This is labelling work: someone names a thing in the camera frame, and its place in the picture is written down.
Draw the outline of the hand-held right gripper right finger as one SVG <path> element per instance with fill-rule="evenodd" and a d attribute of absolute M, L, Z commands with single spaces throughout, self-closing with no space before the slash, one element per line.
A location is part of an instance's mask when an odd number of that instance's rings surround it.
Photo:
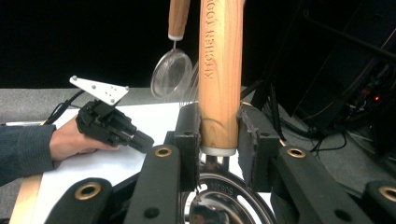
<path fill-rule="evenodd" d="M 238 164 L 248 189 L 270 192 L 269 160 L 276 156 L 278 134 L 258 108 L 242 104 L 239 119 Z"/>

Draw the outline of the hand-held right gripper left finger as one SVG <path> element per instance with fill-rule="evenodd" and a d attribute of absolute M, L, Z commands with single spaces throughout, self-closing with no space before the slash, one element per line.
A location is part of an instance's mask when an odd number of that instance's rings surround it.
<path fill-rule="evenodd" d="M 166 143 L 179 149 L 180 190 L 194 191 L 199 179 L 199 149 L 201 144 L 201 113 L 197 103 L 179 109 L 177 125 L 166 134 Z"/>

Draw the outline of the small strainer with wooden handle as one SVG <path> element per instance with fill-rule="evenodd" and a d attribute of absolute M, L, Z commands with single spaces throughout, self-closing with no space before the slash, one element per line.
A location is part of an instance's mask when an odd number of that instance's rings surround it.
<path fill-rule="evenodd" d="M 167 34 L 173 46 L 161 57 L 152 73 L 150 88 L 155 97 L 164 98 L 183 91 L 189 80 L 191 59 L 177 48 L 177 43 L 184 38 L 190 4 L 191 0 L 170 0 Z"/>

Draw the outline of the steel egg separator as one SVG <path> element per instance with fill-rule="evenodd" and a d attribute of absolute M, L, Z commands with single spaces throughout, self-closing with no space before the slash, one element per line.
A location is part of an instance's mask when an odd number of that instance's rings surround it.
<path fill-rule="evenodd" d="M 244 0 L 201 0 L 198 104 L 199 182 L 187 196 L 189 224 L 276 224 L 262 198 L 229 172 L 237 150 Z"/>

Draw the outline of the dark metal stand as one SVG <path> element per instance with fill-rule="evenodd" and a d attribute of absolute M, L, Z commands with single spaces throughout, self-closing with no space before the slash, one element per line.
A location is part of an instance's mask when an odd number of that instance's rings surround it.
<path fill-rule="evenodd" d="M 276 87 L 271 79 L 256 80 L 251 85 L 247 86 L 241 91 L 241 98 L 244 99 L 252 94 L 252 99 L 250 103 L 258 108 L 263 113 L 269 113 L 269 120 L 272 121 L 273 128 L 279 135 L 283 143 L 286 142 L 286 137 L 284 136 L 281 129 L 281 121 L 279 116 L 278 103 L 276 99 Z"/>

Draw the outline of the wooden table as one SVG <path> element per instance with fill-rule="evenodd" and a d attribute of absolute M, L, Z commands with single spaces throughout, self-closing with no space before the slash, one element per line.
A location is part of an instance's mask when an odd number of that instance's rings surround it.
<path fill-rule="evenodd" d="M 28 176 L 22 180 L 9 224 L 33 224 L 41 180 L 42 175 Z"/>

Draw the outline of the dark equipment with red light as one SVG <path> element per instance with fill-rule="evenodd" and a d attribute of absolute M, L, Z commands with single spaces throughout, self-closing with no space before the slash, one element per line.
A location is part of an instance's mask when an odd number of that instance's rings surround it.
<path fill-rule="evenodd" d="M 378 63 L 346 101 L 341 124 L 366 127 L 380 160 L 396 154 L 396 65 Z"/>

